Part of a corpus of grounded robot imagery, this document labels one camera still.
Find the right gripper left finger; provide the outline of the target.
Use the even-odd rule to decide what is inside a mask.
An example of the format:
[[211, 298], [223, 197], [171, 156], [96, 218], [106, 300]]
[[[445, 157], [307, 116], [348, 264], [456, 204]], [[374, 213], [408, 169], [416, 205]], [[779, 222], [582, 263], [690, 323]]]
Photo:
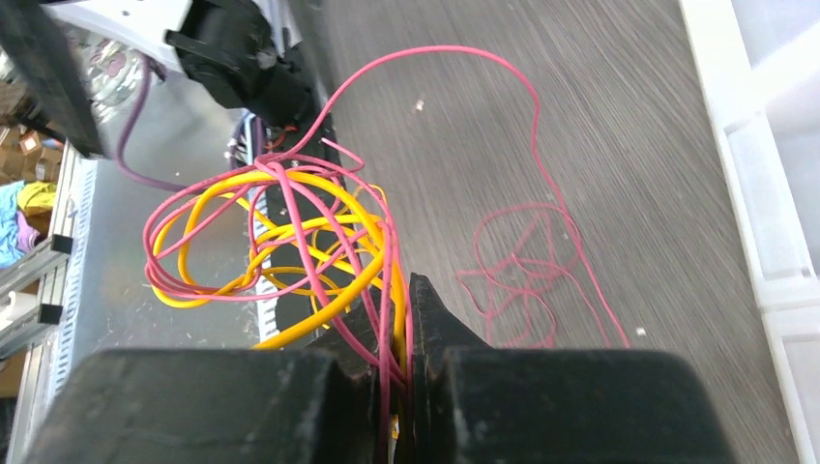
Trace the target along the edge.
[[381, 463], [376, 376], [336, 330], [298, 349], [109, 349], [75, 367], [27, 463]]

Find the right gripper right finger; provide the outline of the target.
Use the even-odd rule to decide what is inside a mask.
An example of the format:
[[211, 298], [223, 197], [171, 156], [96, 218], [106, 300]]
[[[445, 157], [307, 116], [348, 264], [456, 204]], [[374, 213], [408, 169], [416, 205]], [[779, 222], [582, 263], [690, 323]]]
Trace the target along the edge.
[[683, 358], [635, 349], [501, 349], [412, 275], [418, 463], [732, 463]]

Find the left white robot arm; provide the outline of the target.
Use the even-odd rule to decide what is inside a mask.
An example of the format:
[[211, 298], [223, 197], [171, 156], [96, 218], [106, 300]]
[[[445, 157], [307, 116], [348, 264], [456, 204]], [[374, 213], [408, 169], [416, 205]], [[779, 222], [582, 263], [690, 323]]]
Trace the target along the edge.
[[323, 115], [301, 43], [273, 1], [43, 1], [54, 18], [119, 42], [273, 127]]

